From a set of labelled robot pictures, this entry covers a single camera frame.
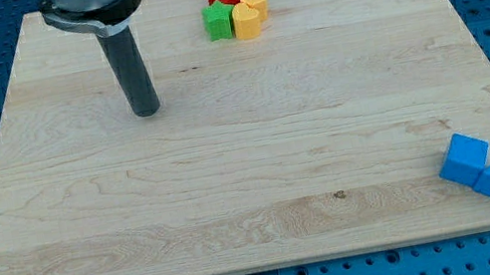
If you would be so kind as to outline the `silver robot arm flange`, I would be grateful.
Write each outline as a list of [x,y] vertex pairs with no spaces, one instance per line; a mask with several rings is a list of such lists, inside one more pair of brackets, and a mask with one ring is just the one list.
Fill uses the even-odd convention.
[[112,37],[122,32],[141,0],[41,0],[39,12],[59,30]]

